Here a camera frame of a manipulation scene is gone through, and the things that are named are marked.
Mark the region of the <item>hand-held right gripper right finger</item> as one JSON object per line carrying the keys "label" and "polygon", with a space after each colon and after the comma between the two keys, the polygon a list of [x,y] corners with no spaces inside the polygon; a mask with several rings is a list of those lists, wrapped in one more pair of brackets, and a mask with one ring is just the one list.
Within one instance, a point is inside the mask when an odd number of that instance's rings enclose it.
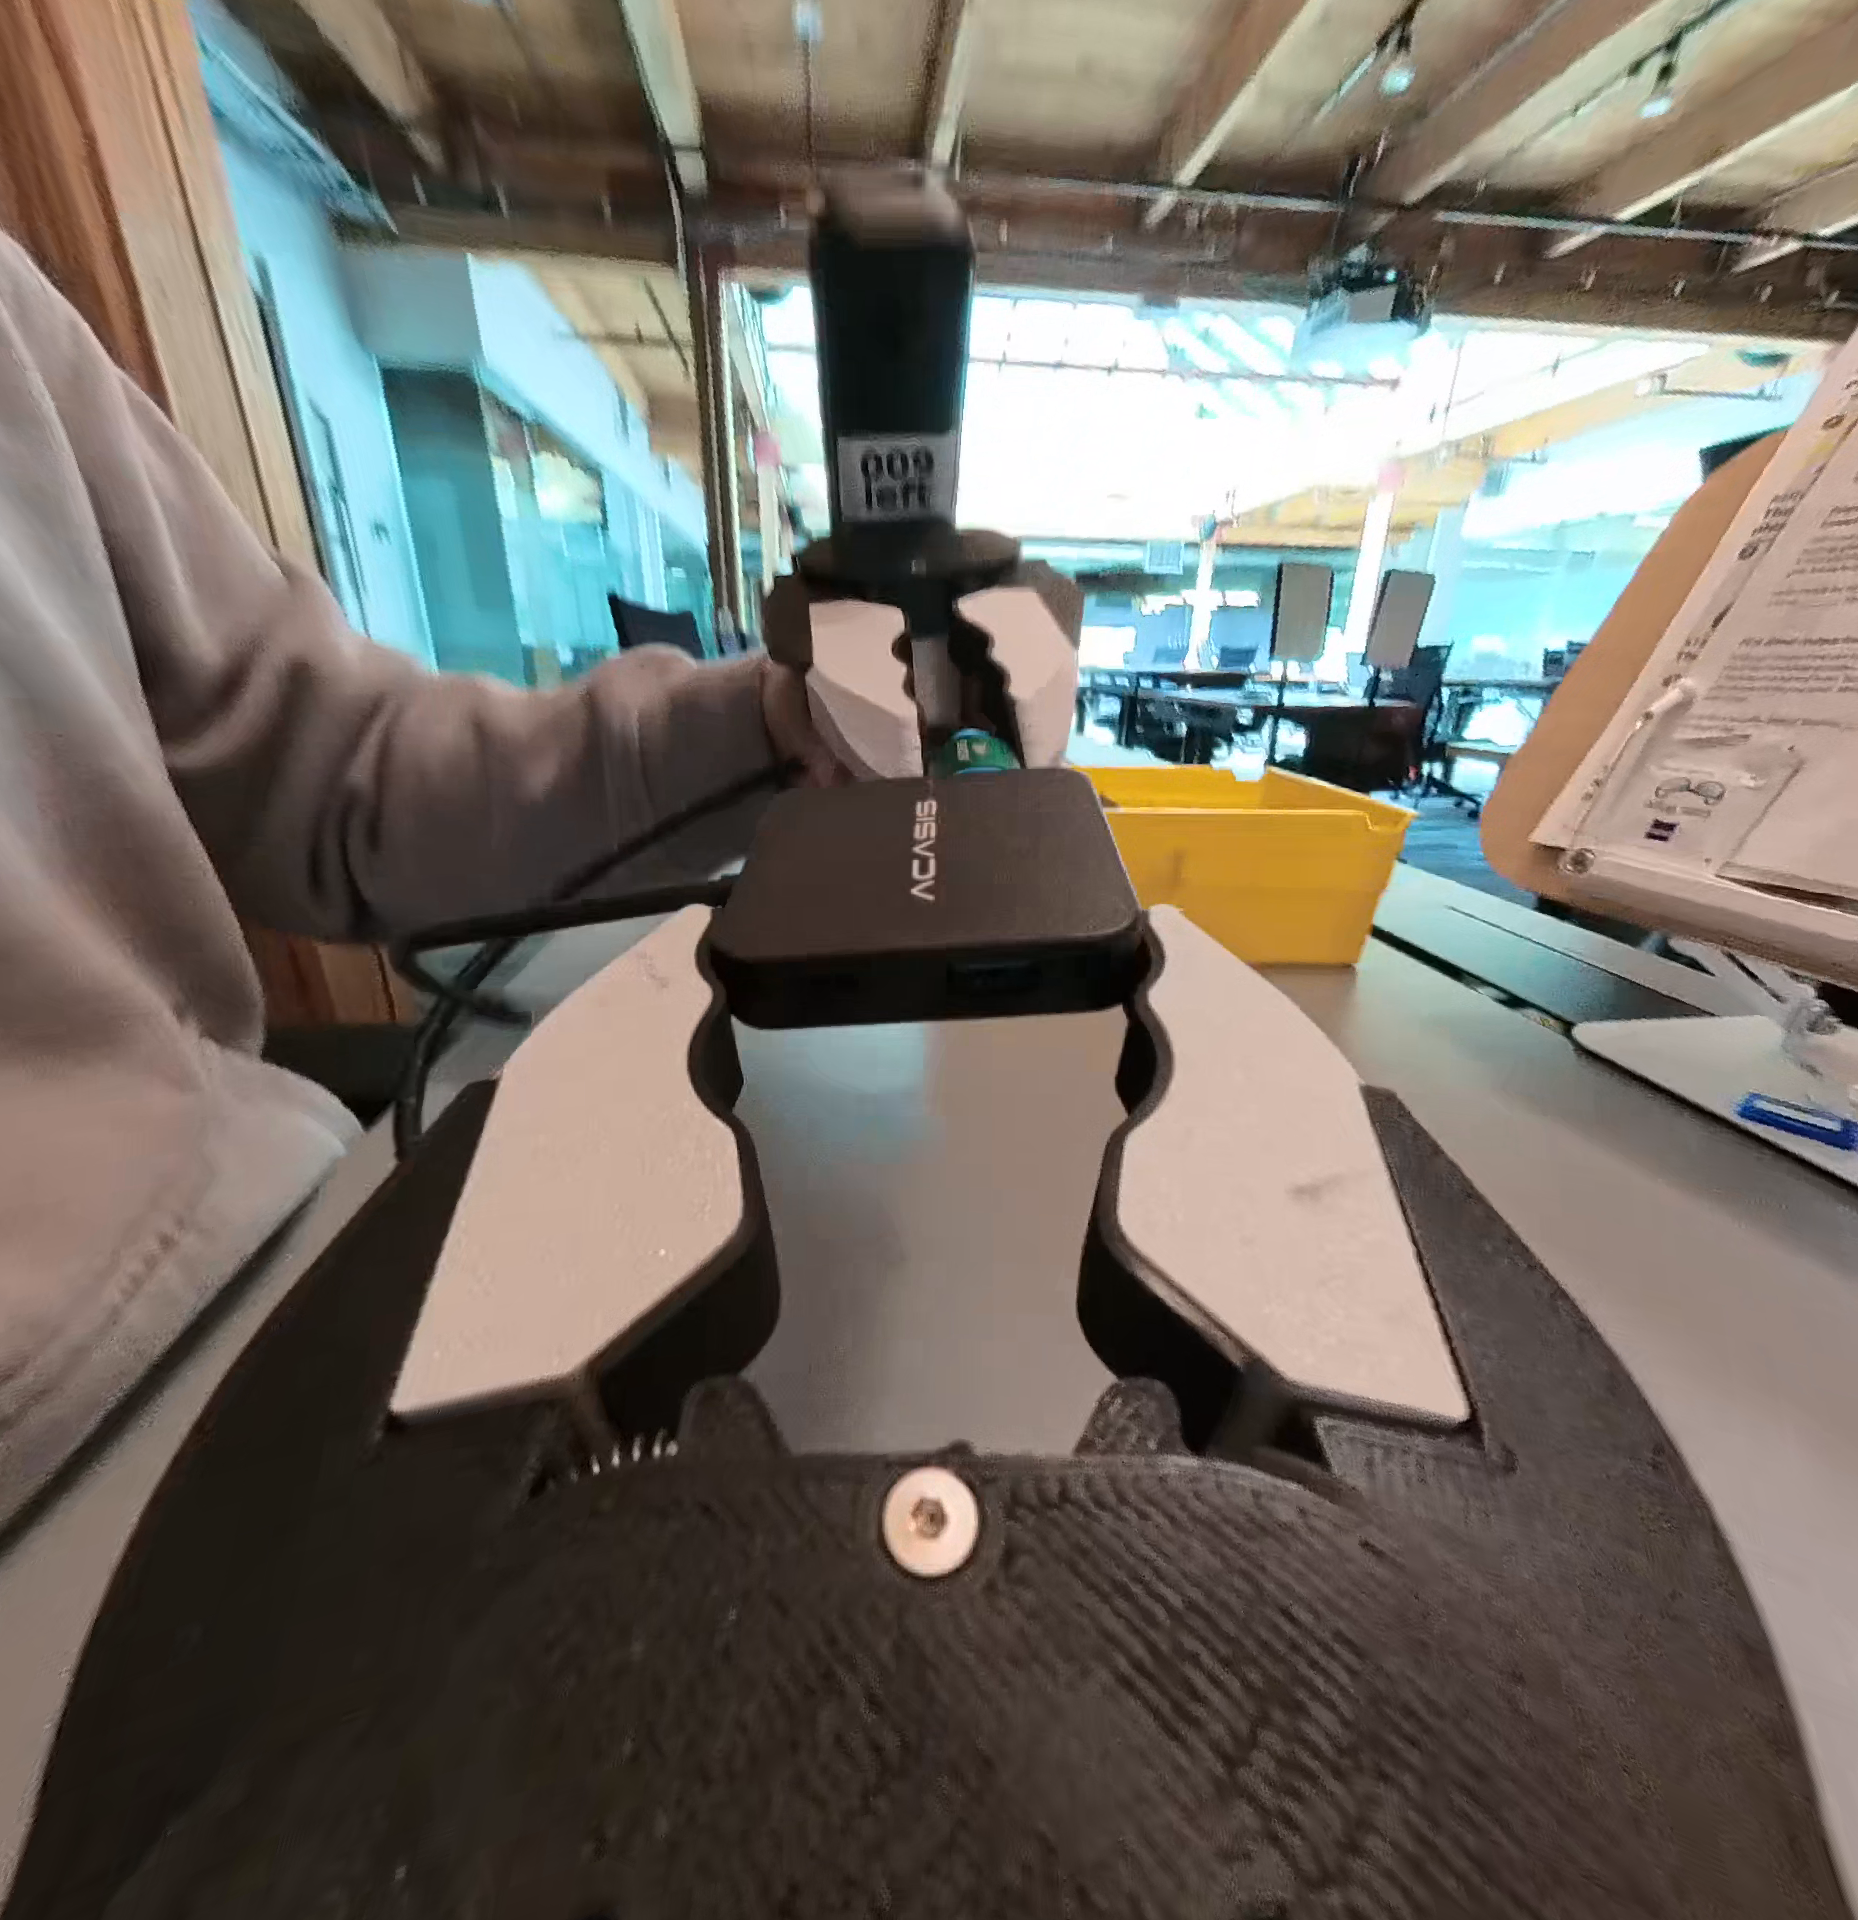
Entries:
{"label": "hand-held right gripper right finger", "polygon": [[1468,1386],[1345,1056],[1173,906],[1147,911],[1077,1318],[1183,1423],[1281,1413],[1466,1427]]}

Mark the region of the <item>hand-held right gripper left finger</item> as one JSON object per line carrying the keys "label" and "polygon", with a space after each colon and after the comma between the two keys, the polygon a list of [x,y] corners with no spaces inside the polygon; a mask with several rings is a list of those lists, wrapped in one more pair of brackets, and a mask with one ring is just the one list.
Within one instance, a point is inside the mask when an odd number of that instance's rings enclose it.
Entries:
{"label": "hand-held right gripper left finger", "polygon": [[489,1082],[393,1421],[557,1406],[586,1427],[678,1427],[703,1382],[763,1352],[781,1269],[713,919],[664,918]]}

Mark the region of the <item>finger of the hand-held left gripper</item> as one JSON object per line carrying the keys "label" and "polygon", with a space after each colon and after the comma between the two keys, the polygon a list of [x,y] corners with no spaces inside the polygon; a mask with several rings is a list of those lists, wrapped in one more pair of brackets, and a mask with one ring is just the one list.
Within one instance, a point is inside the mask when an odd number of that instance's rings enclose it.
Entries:
{"label": "finger of the hand-held left gripper", "polygon": [[924,753],[913,643],[877,599],[809,599],[806,698],[814,732],[847,781],[921,781]]}
{"label": "finger of the hand-held left gripper", "polygon": [[1024,768],[1057,768],[1068,756],[1082,612],[1071,578],[1008,578],[963,596],[963,719]]}

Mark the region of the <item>black usb hub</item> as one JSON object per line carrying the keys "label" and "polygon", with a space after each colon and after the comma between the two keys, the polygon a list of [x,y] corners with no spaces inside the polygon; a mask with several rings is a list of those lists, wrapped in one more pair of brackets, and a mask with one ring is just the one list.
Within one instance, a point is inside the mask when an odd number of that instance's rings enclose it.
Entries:
{"label": "black usb hub", "polygon": [[1088,1014],[1147,964],[1146,911],[1071,771],[782,793],[706,933],[757,1031]]}

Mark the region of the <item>person's left forearm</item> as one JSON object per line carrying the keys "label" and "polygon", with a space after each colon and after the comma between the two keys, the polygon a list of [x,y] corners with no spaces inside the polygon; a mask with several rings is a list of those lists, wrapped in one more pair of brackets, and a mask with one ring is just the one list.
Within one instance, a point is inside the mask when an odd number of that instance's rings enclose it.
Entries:
{"label": "person's left forearm", "polygon": [[303,616],[198,742],[199,834],[245,918],[314,941],[393,942],[563,898],[792,758],[773,664],[639,647],[557,691],[428,674]]}

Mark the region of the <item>small blue usb stick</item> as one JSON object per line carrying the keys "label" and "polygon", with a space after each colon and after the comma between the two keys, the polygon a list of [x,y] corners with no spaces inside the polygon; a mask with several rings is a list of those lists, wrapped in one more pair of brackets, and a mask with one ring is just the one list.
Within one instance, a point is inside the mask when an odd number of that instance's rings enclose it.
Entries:
{"label": "small blue usb stick", "polygon": [[1831,1107],[1747,1093],[1736,1102],[1732,1118],[1786,1141],[1802,1141],[1847,1156],[1858,1152],[1858,1118]]}

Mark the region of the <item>person's left hand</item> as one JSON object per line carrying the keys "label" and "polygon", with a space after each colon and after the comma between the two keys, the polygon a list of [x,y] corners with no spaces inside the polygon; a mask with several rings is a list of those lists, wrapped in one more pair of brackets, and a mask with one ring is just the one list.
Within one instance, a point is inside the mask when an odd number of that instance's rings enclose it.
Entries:
{"label": "person's left hand", "polygon": [[787,783],[834,789],[849,784],[856,771],[838,756],[812,714],[808,696],[814,659],[809,607],[808,583],[797,572],[782,574],[766,597],[766,724]]}

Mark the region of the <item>black office chair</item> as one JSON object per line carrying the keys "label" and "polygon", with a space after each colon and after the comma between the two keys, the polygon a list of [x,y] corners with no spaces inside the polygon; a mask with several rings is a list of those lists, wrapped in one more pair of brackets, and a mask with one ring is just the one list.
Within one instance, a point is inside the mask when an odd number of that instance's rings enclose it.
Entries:
{"label": "black office chair", "polygon": [[606,607],[623,656],[671,649],[688,659],[711,659],[701,621],[689,611],[652,611],[619,593],[606,593]]}

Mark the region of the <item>dark office table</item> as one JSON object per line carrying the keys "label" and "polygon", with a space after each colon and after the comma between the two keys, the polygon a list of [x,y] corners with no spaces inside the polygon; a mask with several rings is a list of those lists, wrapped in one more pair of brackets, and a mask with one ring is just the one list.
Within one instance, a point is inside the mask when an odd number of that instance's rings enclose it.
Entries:
{"label": "dark office table", "polygon": [[1361,693],[1227,671],[1089,668],[1074,724],[1162,766],[1223,768],[1255,751],[1266,768],[1351,793],[1410,789],[1435,747],[1443,671],[1385,671]]}

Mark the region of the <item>yellow plastic bin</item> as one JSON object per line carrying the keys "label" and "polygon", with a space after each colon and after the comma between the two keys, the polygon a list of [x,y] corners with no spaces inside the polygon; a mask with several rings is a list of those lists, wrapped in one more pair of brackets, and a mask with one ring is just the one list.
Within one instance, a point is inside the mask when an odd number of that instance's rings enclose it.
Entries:
{"label": "yellow plastic bin", "polygon": [[1356,964],[1412,813],[1323,781],[1089,766],[1139,906],[1177,908],[1255,967]]}

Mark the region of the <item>white stand base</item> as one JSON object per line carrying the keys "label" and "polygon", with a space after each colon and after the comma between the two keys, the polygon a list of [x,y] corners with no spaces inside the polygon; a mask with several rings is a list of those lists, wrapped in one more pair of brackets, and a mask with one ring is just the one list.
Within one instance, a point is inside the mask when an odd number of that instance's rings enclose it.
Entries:
{"label": "white stand base", "polygon": [[1582,1019],[1572,1026],[1571,1037],[1580,1052],[1671,1096],[1695,1114],[1717,1119],[1742,1141],[1768,1144],[1858,1192],[1858,1152],[1786,1141],[1732,1118],[1736,1102],[1747,1093],[1858,1118],[1858,1041],[1792,1037],[1765,1014]]}

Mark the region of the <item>ceiling projector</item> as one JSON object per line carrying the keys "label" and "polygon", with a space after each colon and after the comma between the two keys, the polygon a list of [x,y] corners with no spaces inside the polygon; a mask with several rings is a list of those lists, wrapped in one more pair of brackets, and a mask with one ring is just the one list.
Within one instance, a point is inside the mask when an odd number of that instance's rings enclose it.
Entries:
{"label": "ceiling projector", "polygon": [[1373,374],[1396,364],[1428,333],[1421,279],[1370,252],[1321,263],[1292,331],[1291,359],[1313,374]]}

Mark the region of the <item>brown document holder board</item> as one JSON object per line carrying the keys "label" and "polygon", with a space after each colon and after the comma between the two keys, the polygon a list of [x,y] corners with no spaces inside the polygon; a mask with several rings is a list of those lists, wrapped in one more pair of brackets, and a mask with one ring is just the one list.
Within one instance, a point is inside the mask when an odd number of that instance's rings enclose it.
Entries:
{"label": "brown document holder board", "polygon": [[1786,432],[1775,429],[1706,449],[1700,488],[1638,562],[1631,586],[1543,707],[1526,746],[1498,774],[1478,826],[1482,857],[1498,878],[1532,898],[1543,914],[1618,931],[1626,941],[1638,934],[1635,923],[1610,923],[1595,908],[1565,898],[1557,857],[1532,846],[1532,831],[1622,712],[1650,652],[1782,439]]}

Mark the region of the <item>person's grey sweatshirt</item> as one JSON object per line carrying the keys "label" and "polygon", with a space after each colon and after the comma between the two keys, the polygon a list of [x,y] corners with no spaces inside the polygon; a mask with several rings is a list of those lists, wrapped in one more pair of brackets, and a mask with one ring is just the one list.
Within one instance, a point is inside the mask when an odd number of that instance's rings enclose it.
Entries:
{"label": "person's grey sweatshirt", "polygon": [[0,224],[0,1537],[361,1127],[262,989],[155,683],[282,568]]}

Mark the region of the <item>printed paper sheets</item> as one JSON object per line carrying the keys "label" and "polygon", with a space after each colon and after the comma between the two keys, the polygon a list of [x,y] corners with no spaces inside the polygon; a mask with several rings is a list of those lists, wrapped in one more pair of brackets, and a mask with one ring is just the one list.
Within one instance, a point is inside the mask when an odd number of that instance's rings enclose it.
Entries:
{"label": "printed paper sheets", "polygon": [[1601,914],[1858,989],[1858,327],[1532,846]]}

